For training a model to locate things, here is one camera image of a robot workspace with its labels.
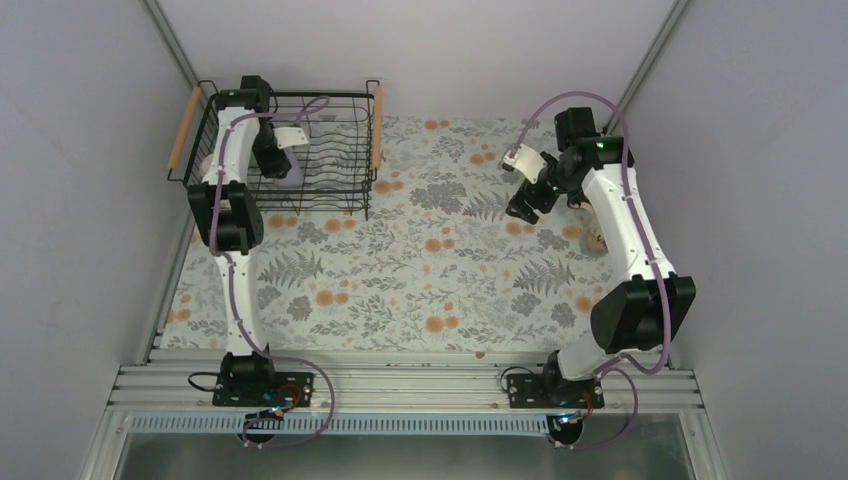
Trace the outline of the lilac plastic cup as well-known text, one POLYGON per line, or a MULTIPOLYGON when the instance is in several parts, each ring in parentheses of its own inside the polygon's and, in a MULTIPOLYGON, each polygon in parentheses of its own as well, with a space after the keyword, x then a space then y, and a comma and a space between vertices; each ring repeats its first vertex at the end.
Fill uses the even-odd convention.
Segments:
POLYGON ((304 185, 304 173, 297 154, 291 147, 284 148, 283 153, 289 161, 290 169, 284 177, 275 178, 274 185, 277 189, 285 191, 300 190, 304 185))

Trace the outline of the beige floral mug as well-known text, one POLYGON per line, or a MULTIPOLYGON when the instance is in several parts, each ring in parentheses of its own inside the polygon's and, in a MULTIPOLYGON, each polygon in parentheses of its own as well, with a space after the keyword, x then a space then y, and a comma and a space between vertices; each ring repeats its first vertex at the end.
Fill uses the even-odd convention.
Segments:
POLYGON ((578 240, 581 252, 593 258, 605 256, 608 247, 592 207, 589 204, 581 204, 572 211, 579 225, 578 240))

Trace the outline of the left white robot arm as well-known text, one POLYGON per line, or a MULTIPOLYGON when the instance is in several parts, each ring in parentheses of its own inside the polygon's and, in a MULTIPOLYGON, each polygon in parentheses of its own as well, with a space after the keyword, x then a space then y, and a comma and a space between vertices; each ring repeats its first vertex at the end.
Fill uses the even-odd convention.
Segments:
POLYGON ((216 390, 229 401, 248 399, 255 405, 276 396, 279 380, 259 314, 252 251, 263 241, 264 223, 247 176, 252 164, 270 178, 285 177, 291 169, 270 121, 271 98, 271 86, 258 75, 245 76, 238 88, 216 96, 218 135, 211 165, 187 190, 225 293, 227 352, 216 390))

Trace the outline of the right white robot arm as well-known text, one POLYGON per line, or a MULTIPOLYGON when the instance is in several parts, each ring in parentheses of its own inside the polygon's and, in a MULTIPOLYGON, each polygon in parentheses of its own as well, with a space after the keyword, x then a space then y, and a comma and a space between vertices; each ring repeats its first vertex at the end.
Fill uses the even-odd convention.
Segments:
POLYGON ((544 399, 565 407, 580 393, 580 382, 632 353, 660 348, 654 374, 666 363, 671 342, 696 295, 692 278, 676 272, 653 232, 637 186, 635 162, 620 136, 597 132, 589 107, 571 107, 554 118, 559 154, 520 144, 503 160, 524 180, 509 200, 507 215, 531 225, 552 211, 561 197, 589 206, 607 246, 616 280, 590 312, 590 329, 559 350, 541 384, 544 399))

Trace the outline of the floral patterned table mat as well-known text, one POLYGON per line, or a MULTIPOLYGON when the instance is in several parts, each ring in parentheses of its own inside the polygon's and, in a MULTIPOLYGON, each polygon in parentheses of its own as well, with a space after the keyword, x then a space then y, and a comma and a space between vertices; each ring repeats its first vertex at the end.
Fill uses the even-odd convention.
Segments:
POLYGON ((369 213, 268 212, 259 314, 279 350, 550 351, 588 331, 615 285, 572 208, 505 213, 520 184, 504 119, 386 117, 369 213))

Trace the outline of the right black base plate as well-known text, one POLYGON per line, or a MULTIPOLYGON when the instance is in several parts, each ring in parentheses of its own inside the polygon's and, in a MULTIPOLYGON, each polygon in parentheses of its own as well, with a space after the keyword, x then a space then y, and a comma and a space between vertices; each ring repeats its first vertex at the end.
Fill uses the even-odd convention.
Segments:
POLYGON ((504 387, 513 409, 601 409, 603 389, 595 379, 571 381, 558 374, 508 373, 504 387))

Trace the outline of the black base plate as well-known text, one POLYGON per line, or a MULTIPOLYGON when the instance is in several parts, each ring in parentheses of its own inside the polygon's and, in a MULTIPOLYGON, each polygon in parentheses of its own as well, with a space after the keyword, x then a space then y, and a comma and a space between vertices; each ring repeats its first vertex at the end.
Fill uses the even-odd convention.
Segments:
POLYGON ((306 372, 277 372, 271 379, 221 379, 213 392, 216 407, 278 408, 310 406, 315 375, 306 372))
POLYGON ((508 373, 504 387, 513 409, 601 409, 603 389, 595 379, 571 381, 558 374, 508 373))

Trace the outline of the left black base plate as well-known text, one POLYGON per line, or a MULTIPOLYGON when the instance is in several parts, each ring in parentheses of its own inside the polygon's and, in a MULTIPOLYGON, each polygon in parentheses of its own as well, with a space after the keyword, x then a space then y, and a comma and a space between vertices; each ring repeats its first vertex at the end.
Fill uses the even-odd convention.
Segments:
POLYGON ((315 375, 306 372, 277 372, 271 379, 221 379, 213 392, 216 407, 278 408, 310 406, 315 375))

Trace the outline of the aluminium mounting rail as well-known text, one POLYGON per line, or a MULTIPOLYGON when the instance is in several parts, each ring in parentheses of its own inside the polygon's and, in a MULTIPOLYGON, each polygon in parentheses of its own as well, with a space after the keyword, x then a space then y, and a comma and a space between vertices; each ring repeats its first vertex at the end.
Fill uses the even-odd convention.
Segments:
MULTIPOLYGON (((110 410, 209 410, 212 396, 189 386, 197 371, 217 370, 223 351, 154 349, 146 363, 120 368, 107 401, 110 410)), ((316 380, 311 409, 325 413, 502 414, 498 382, 503 369, 533 368, 540 352, 304 351, 301 358, 329 376, 316 380)))

